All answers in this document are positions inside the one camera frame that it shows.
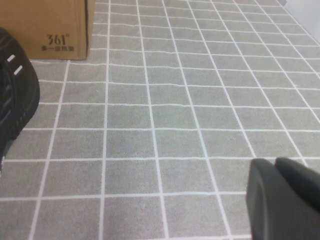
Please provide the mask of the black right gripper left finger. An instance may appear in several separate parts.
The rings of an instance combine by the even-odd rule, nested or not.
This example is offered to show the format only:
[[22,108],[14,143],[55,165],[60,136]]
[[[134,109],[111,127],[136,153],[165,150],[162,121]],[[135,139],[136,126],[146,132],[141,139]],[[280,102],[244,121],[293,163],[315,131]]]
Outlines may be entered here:
[[301,199],[276,169],[255,158],[249,167],[246,192],[254,240],[318,240],[320,213]]

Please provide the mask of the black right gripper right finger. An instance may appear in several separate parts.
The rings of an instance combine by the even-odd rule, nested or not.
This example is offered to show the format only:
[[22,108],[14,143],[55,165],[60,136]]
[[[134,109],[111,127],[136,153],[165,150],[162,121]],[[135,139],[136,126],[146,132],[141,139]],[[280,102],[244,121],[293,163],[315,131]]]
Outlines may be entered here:
[[320,174],[285,157],[278,157],[274,165],[292,190],[316,212],[320,213]]

